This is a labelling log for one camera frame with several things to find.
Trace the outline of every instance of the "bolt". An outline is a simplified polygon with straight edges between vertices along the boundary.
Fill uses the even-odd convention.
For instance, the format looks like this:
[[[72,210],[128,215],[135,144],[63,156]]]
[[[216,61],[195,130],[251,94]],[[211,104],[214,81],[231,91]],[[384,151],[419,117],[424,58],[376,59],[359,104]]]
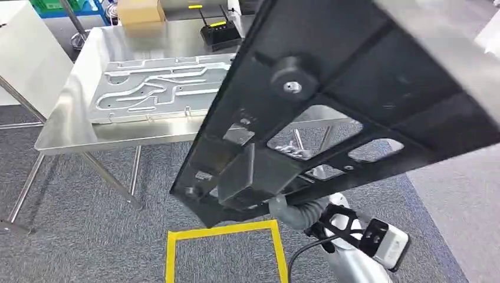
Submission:
[[[296,81],[289,81],[283,85],[283,90],[286,93],[299,93],[302,90],[302,85]]]
[[[196,187],[186,187],[186,195],[191,198],[197,198],[200,195],[200,190]]]

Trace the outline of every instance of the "antenna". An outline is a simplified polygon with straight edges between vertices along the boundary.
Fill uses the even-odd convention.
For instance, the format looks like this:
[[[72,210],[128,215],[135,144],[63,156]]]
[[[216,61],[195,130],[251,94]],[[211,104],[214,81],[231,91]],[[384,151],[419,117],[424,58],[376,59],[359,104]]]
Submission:
[[[198,9],[198,12],[200,12],[200,16],[202,16],[203,23],[205,24],[205,26],[208,26],[208,24],[206,23],[206,19],[202,13],[203,5],[189,5],[188,8],[189,9]]]
[[[219,5],[219,7],[221,8],[222,15],[224,15],[224,18],[226,18],[226,22],[229,22],[228,16],[226,15],[226,11],[224,11],[224,8],[222,7],[222,5]]]

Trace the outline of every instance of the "white panel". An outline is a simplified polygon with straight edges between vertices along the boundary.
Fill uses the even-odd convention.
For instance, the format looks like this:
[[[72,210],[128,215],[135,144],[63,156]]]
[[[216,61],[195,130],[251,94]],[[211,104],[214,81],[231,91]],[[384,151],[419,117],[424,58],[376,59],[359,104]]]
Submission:
[[[14,99],[10,94],[8,94],[3,87],[0,87],[0,106],[17,105],[17,104],[19,104],[19,102],[16,99]]]
[[[48,117],[71,60],[29,2],[0,2],[0,22],[0,75]]]

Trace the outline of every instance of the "black cable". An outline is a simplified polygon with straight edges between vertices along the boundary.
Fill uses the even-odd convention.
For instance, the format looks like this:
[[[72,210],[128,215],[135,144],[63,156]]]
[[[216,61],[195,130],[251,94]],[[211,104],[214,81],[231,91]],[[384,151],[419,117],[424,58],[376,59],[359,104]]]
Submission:
[[[351,230],[351,234],[362,234],[362,233],[363,233],[362,229],[353,229],[353,230]],[[323,240],[317,240],[315,242],[312,242],[312,243],[309,243],[309,244],[303,246],[297,252],[295,252],[294,255],[292,256],[292,258],[290,259],[290,261],[288,261],[288,283],[292,283],[292,268],[294,266],[295,260],[297,259],[297,257],[301,253],[307,251],[310,248],[313,248],[315,246],[321,245],[322,243],[333,241],[333,240],[338,239],[338,238],[339,238],[339,236],[333,235],[333,236],[328,237],[328,238],[323,239]]]

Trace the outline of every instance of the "table leg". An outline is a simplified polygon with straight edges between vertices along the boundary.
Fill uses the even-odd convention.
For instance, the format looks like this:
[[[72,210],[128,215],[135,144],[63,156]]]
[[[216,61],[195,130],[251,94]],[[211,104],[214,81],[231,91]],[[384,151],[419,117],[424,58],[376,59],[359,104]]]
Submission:
[[[138,210],[142,209],[142,204],[137,201],[121,183],[118,181],[111,173],[104,168],[104,166],[90,153],[84,152],[80,153],[81,157],[110,185],[112,185],[116,191],[128,200],[132,206]]]
[[[37,176],[38,171],[40,170],[40,166],[42,165],[44,158],[45,155],[43,155],[42,153],[38,155],[37,161],[33,165],[33,168],[31,169],[31,172],[28,175],[28,179],[26,180],[24,186],[22,187],[22,191],[19,194],[19,197],[17,198],[17,201],[14,205],[14,208],[11,211],[11,214],[9,215],[9,218],[7,220],[0,219],[0,229],[9,230],[16,233],[23,233],[23,234],[29,234],[31,232],[31,229],[16,225],[14,224],[14,222],[17,216],[19,215],[19,211],[21,210],[24,201],[26,200],[26,196],[28,196],[28,192],[31,189],[31,186],[33,185],[33,182]]]
[[[134,157],[134,166],[132,167],[132,181],[130,182],[130,194],[134,195],[136,191],[136,183],[137,183],[137,171],[139,171],[139,161],[141,154],[142,146],[136,147],[136,156]]]
[[[37,161],[33,165],[33,168],[31,169],[31,172],[28,175],[28,179],[26,180],[26,183],[24,183],[24,187],[22,187],[21,194],[19,195],[16,204],[11,211],[11,214],[9,215],[9,221],[11,223],[14,223],[16,220],[19,211],[21,210],[22,205],[24,204],[24,201],[26,200],[26,196],[28,195],[29,190],[31,189],[31,186],[33,185],[33,181],[35,180],[35,177],[37,176],[38,170],[40,169],[40,166],[42,165],[42,162],[44,161],[45,155],[40,153],[38,155]]]

